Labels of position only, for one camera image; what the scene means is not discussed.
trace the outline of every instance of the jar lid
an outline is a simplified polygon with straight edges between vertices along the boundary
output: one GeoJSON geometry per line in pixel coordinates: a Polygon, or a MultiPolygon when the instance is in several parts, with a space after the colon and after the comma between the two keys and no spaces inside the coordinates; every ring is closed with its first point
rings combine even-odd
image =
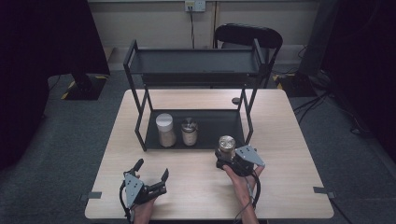
{"type": "Polygon", "coordinates": [[[192,133],[198,129],[197,122],[192,118],[183,119],[181,122],[181,130],[186,133],[192,133]]]}
{"type": "Polygon", "coordinates": [[[158,130],[166,133],[173,129],[173,118],[170,114],[161,114],[156,119],[158,130]]]}
{"type": "Polygon", "coordinates": [[[224,135],[219,139],[219,149],[223,152],[231,152],[235,149],[235,140],[228,135],[224,135]]]}

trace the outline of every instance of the wooden table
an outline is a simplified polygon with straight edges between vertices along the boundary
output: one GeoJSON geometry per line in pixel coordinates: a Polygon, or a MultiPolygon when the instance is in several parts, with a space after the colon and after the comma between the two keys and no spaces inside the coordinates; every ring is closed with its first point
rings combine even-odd
{"type": "MultiPolygon", "coordinates": [[[[137,92],[141,98],[143,91],[137,92]]],[[[156,108],[234,108],[232,99],[240,95],[240,90],[151,90],[150,95],[156,108]]],[[[248,125],[244,112],[242,109],[245,130],[248,125]]],[[[149,109],[145,113],[142,134],[146,133],[149,109]]],[[[169,169],[168,192],[155,202],[152,219],[234,219],[239,212],[237,200],[230,178],[215,166],[214,149],[144,152],[134,133],[137,116],[133,95],[127,91],[92,188],[101,191],[102,196],[89,200],[86,217],[124,218],[119,200],[122,172],[143,158],[145,163],[138,173],[145,184],[159,182],[165,168],[169,169]]],[[[257,217],[332,217],[327,195],[314,192],[313,187],[323,185],[285,92],[258,90],[251,118],[254,133],[250,144],[266,163],[260,176],[262,194],[257,217]]]]}

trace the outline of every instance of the black metal shelf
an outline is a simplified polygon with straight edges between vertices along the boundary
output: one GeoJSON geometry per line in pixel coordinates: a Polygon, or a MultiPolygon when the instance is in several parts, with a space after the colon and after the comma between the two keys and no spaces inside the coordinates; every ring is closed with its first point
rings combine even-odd
{"type": "Polygon", "coordinates": [[[250,110],[257,89],[264,79],[263,74],[266,74],[265,62],[257,40],[253,42],[252,49],[139,49],[134,40],[123,66],[139,113],[134,131],[143,150],[146,151],[148,148],[214,149],[218,146],[219,137],[223,135],[232,136],[237,146],[248,144],[253,134],[250,110]],[[145,86],[145,95],[141,104],[132,75],[140,75],[145,86]],[[245,87],[249,77],[255,78],[255,84],[248,102],[245,87]],[[149,87],[168,85],[239,86],[241,95],[235,109],[155,109],[149,96],[149,87]],[[146,102],[149,105],[150,118],[144,141],[139,129],[146,102]],[[246,139],[240,118],[241,106],[245,107],[247,114],[246,139]],[[177,142],[173,147],[162,147],[159,143],[155,119],[161,113],[168,113],[174,119],[177,142]],[[198,141],[192,147],[183,145],[179,129],[181,121],[188,117],[196,119],[199,125],[198,141]]]}

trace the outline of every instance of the glass jar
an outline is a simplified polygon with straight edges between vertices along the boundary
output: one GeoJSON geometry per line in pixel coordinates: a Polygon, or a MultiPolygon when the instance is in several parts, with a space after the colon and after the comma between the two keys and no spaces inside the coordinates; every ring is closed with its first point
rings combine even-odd
{"type": "Polygon", "coordinates": [[[173,130],[173,118],[170,114],[160,114],[156,119],[159,141],[163,147],[171,147],[176,143],[173,130]]]}

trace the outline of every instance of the metal lid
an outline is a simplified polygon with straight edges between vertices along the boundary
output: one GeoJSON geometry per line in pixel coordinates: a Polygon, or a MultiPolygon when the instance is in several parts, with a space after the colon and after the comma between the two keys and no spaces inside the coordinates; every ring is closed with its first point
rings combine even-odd
{"type": "Polygon", "coordinates": [[[186,118],[181,122],[181,130],[185,133],[192,133],[197,129],[198,123],[193,118],[186,118]]]}
{"type": "Polygon", "coordinates": [[[231,152],[235,149],[235,140],[228,135],[224,135],[219,139],[219,149],[223,152],[231,152]]]}

